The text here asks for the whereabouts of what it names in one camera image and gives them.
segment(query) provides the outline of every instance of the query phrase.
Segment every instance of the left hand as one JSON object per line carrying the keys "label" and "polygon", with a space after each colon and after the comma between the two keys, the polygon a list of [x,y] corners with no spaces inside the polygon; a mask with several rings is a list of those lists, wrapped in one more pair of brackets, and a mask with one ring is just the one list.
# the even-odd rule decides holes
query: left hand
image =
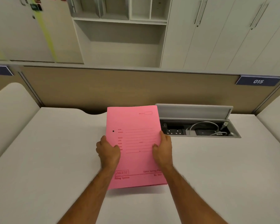
{"label": "left hand", "polygon": [[118,145],[112,147],[106,139],[102,136],[101,141],[96,143],[96,152],[101,159],[101,167],[116,169],[120,159],[120,148]]}

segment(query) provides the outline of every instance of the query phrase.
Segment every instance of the electrical outlet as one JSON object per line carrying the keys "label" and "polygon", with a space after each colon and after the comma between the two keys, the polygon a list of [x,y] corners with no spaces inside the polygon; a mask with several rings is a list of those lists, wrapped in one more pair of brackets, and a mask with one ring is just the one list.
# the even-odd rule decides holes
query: electrical outlet
{"label": "electrical outlet", "polygon": [[184,135],[181,129],[180,130],[176,130],[176,129],[170,129],[169,130],[168,129],[166,134],[168,134],[168,135]]}

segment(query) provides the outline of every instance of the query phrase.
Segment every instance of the number plate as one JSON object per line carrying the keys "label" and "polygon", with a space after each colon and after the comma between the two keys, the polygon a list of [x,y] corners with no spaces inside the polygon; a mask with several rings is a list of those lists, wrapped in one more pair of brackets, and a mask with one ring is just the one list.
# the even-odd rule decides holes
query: number plate
{"label": "number plate", "polygon": [[280,82],[280,77],[259,77],[241,75],[236,82],[236,85],[247,86],[276,86]]}
{"label": "number plate", "polygon": [[0,75],[10,75],[13,76],[12,72],[7,66],[0,66]]}

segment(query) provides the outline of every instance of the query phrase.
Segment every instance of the cable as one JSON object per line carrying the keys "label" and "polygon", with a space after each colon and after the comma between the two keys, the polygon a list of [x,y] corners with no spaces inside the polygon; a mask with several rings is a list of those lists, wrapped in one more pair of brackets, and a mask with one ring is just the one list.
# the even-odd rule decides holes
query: cable
{"label": "cable", "polygon": [[210,121],[203,121],[203,122],[198,122],[198,123],[195,123],[195,124],[193,124],[191,127],[190,127],[190,130],[189,130],[189,133],[191,132],[191,129],[193,128],[193,126],[195,126],[195,125],[197,125],[197,124],[200,124],[200,123],[204,123],[204,122],[207,122],[207,123],[212,123],[212,124],[214,124],[214,125],[216,125],[216,127],[218,128],[216,131],[218,132],[219,131],[219,126],[217,125],[217,124],[215,124],[215,123],[213,123],[213,122],[210,122]]}
{"label": "cable", "polygon": [[213,135],[215,135],[215,134],[217,134],[217,133],[224,133],[225,135],[228,134],[228,133],[226,133],[226,132],[221,132],[221,131],[219,131],[219,132],[216,132],[216,133],[211,134],[210,136],[213,136]]}

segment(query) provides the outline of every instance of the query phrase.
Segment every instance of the white desk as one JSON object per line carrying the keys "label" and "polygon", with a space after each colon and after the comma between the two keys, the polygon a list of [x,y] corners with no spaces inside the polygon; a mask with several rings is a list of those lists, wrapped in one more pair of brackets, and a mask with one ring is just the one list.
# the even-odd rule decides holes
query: white desk
{"label": "white desk", "polygon": [[[229,223],[280,224],[280,143],[254,115],[242,138],[172,137],[173,162]],[[0,224],[56,223],[100,168],[106,113],[41,108],[0,158]],[[180,223],[168,186],[107,192],[97,223]]]}

